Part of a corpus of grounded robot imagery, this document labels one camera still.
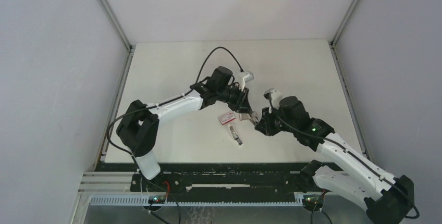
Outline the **red white staple box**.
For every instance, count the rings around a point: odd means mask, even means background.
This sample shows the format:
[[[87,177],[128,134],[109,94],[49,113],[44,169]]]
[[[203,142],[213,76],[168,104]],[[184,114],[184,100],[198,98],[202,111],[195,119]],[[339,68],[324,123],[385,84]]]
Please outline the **red white staple box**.
[[[230,122],[236,119],[235,113],[230,111],[221,116],[219,116],[218,120],[222,126],[229,124]]]

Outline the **beige mini stapler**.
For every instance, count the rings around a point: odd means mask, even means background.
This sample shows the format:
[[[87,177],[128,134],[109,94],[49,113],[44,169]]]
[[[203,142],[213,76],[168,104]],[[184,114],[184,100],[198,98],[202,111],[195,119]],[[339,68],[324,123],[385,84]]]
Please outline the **beige mini stapler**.
[[[236,131],[236,128],[233,125],[228,125],[228,129],[231,133],[231,136],[233,138],[233,140],[239,145],[241,146],[243,144],[243,141],[241,140],[239,134]]]

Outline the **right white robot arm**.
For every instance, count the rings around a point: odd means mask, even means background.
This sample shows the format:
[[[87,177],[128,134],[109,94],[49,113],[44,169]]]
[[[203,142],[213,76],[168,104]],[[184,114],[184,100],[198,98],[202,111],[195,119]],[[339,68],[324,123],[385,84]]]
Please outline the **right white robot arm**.
[[[414,183],[407,176],[396,177],[353,149],[325,121],[310,117],[295,96],[283,97],[270,89],[264,97],[269,106],[263,108],[255,129],[266,136],[292,133],[302,145],[330,159],[341,171],[312,160],[301,171],[302,186],[309,191],[318,187],[333,192],[363,209],[372,223],[400,223],[417,219]]]

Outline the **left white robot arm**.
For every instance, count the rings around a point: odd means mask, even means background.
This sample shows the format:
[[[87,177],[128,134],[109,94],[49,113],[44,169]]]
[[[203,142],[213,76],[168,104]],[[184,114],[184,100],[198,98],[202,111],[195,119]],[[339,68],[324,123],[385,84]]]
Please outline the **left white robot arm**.
[[[161,124],[216,102],[227,104],[236,113],[252,114],[246,84],[253,79],[250,71],[234,75],[228,68],[219,66],[211,76],[191,85],[189,92],[175,98],[155,104],[133,101],[120,118],[116,134],[143,175],[143,185],[150,191],[157,191],[163,184],[159,174],[161,168],[153,152]]]

